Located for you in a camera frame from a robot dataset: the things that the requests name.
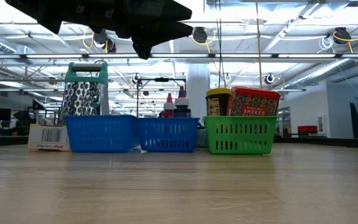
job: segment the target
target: green plastic basket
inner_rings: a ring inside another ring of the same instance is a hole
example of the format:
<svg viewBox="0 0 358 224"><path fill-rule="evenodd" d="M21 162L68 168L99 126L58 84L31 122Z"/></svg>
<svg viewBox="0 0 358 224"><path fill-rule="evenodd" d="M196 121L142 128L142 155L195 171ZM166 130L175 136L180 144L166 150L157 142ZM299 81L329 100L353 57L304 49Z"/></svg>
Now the green plastic basket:
<svg viewBox="0 0 358 224"><path fill-rule="evenodd" d="M207 116L212 154L269 154L276 116Z"/></svg>

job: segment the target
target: plastic basket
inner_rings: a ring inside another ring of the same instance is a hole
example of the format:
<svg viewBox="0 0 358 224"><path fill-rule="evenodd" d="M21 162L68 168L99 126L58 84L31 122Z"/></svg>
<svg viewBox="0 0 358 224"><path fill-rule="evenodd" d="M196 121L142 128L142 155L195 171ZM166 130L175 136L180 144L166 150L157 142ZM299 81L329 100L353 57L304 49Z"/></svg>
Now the plastic basket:
<svg viewBox="0 0 358 224"><path fill-rule="evenodd" d="M276 116L208 116L209 151L212 154L269 154Z"/></svg>
<svg viewBox="0 0 358 224"><path fill-rule="evenodd" d="M193 152L198 118L140 118L142 149L149 152Z"/></svg>
<svg viewBox="0 0 358 224"><path fill-rule="evenodd" d="M139 145L131 115L66 116L73 152L126 152Z"/></svg>

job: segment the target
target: cereal box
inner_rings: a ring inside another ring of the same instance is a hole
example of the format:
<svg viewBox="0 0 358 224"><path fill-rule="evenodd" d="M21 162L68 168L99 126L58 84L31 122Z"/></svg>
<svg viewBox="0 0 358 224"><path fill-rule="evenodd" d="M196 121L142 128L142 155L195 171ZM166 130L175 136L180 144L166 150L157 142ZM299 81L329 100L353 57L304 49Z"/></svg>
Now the cereal box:
<svg viewBox="0 0 358 224"><path fill-rule="evenodd" d="M231 89L227 115L275 116L279 100L280 94L272 90L235 86Z"/></svg>

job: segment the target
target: red bottle cap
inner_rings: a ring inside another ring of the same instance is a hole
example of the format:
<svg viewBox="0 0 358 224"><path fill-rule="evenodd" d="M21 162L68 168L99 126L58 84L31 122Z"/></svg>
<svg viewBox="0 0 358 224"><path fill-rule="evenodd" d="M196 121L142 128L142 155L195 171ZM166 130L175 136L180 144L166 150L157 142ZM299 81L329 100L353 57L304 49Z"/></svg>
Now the red bottle cap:
<svg viewBox="0 0 358 224"><path fill-rule="evenodd" d="M173 103L171 93L168 93L167 103Z"/></svg>
<svg viewBox="0 0 358 224"><path fill-rule="evenodd" d="M186 93L185 93L185 89L183 88L183 86L180 87L179 98L186 98Z"/></svg>

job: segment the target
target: blue plastic basket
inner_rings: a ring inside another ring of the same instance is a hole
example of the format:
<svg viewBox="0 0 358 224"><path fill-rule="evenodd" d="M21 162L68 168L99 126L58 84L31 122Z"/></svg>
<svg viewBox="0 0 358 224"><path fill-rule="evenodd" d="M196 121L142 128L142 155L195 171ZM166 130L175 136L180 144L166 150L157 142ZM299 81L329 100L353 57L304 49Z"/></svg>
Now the blue plastic basket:
<svg viewBox="0 0 358 224"><path fill-rule="evenodd" d="M126 152L139 145L131 115L66 116L73 152Z"/></svg>
<svg viewBox="0 0 358 224"><path fill-rule="evenodd" d="M139 118L142 149L149 152L193 152L198 118Z"/></svg>

